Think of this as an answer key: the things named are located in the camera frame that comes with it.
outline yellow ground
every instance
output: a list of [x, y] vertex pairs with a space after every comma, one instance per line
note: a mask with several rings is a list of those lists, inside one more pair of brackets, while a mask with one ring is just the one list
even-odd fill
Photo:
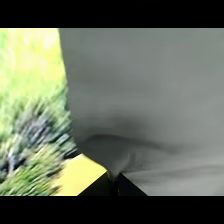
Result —
[[56, 196], [77, 196], [106, 172], [106, 169], [83, 154], [65, 162], [55, 185], [61, 189]]

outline blurred background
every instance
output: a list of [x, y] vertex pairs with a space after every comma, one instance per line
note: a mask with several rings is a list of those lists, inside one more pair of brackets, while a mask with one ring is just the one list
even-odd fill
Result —
[[75, 148], [55, 28], [0, 29], [0, 195], [56, 195]]

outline gray cloth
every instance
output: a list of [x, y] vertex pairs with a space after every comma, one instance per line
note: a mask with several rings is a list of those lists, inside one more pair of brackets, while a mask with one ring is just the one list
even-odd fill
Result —
[[74, 137], [148, 195], [224, 195], [224, 29], [60, 29]]

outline gray shirt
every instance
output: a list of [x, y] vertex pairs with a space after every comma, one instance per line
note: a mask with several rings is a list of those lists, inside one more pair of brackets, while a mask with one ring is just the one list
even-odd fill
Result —
[[74, 138], [148, 195], [224, 195], [224, 29], [60, 29]]

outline yellow surface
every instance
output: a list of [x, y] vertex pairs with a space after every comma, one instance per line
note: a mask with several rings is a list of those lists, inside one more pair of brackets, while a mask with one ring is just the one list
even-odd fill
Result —
[[83, 154], [67, 160], [65, 168], [55, 183], [56, 186], [60, 186], [56, 196], [77, 196], [105, 172], [104, 167]]

